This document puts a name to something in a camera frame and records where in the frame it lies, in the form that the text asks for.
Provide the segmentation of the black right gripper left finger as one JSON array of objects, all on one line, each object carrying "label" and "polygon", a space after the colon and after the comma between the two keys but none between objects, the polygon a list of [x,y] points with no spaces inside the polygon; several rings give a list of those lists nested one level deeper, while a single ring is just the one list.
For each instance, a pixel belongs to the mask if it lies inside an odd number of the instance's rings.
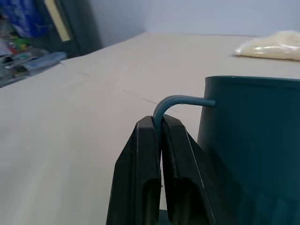
[{"label": "black right gripper left finger", "polygon": [[152,117],[146,116],[115,163],[106,225],[158,225],[160,157]]}]

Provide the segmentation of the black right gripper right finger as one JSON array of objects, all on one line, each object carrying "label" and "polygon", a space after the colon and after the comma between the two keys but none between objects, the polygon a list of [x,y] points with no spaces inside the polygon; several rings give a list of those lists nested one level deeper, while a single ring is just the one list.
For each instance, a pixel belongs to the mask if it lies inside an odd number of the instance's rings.
[{"label": "black right gripper right finger", "polygon": [[179,119],[162,120],[162,162],[172,225],[229,225],[224,192],[210,157]]}]

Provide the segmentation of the dark teal mug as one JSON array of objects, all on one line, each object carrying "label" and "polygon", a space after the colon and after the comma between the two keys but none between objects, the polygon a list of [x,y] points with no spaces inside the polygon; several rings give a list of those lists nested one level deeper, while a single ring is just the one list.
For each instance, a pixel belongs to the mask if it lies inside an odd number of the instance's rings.
[{"label": "dark teal mug", "polygon": [[300,79],[211,76],[203,98],[169,96],[202,107],[197,142],[210,154],[240,225],[300,225]]}]

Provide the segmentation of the blue grey cloth bundle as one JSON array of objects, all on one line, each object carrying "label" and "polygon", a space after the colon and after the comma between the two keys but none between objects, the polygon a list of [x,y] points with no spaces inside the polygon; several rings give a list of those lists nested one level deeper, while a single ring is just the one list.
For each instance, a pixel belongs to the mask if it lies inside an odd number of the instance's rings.
[{"label": "blue grey cloth bundle", "polygon": [[42,69],[46,67],[50,67],[56,64],[59,64],[62,60],[65,60],[67,58],[66,52],[53,52],[50,54],[47,54],[45,56],[42,56],[40,58],[30,60],[26,63],[24,63],[24,67],[28,71]]}]

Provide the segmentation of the clear bag of pale grains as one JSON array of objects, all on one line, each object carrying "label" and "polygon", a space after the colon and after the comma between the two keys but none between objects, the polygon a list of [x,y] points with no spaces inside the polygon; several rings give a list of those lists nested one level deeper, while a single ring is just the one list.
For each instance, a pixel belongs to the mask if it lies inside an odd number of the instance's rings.
[{"label": "clear bag of pale grains", "polygon": [[265,37],[256,37],[234,50],[237,56],[300,61],[300,32],[278,31]]}]

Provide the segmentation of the colourful clutter pile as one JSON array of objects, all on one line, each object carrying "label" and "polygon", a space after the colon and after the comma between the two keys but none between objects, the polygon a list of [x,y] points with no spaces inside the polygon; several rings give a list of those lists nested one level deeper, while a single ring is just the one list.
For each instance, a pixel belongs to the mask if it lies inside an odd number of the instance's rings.
[{"label": "colourful clutter pile", "polygon": [[49,53],[42,44],[51,29],[43,6],[43,0],[0,0],[0,88],[46,70],[30,65]]}]

